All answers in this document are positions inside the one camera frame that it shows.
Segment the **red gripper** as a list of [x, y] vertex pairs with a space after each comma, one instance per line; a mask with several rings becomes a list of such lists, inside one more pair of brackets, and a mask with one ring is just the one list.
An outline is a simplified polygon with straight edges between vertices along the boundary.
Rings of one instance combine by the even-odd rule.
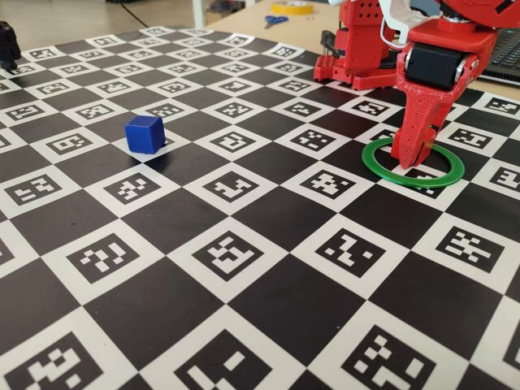
[[491, 58], [497, 31], [474, 22], [431, 19], [411, 29], [397, 55], [397, 88], [406, 95], [405, 116], [396, 132], [402, 167], [430, 154], [453, 103]]

